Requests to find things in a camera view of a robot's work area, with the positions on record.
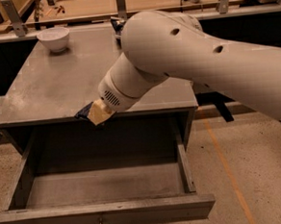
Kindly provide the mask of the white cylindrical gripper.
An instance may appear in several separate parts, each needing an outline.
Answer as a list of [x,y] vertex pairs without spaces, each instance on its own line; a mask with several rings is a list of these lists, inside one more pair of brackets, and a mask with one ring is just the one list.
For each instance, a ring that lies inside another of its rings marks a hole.
[[101,99],[91,104],[87,118],[98,126],[111,118],[115,111],[125,112],[133,107],[151,88],[166,79],[167,76],[137,69],[121,54],[100,82],[98,93]]

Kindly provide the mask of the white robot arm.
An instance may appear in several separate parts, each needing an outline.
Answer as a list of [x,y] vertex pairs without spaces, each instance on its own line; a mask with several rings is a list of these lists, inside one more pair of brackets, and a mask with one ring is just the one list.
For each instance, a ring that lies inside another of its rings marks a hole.
[[281,48],[217,38],[188,14],[137,12],[121,32],[121,56],[98,86],[87,118],[124,112],[167,78],[205,85],[281,122]]

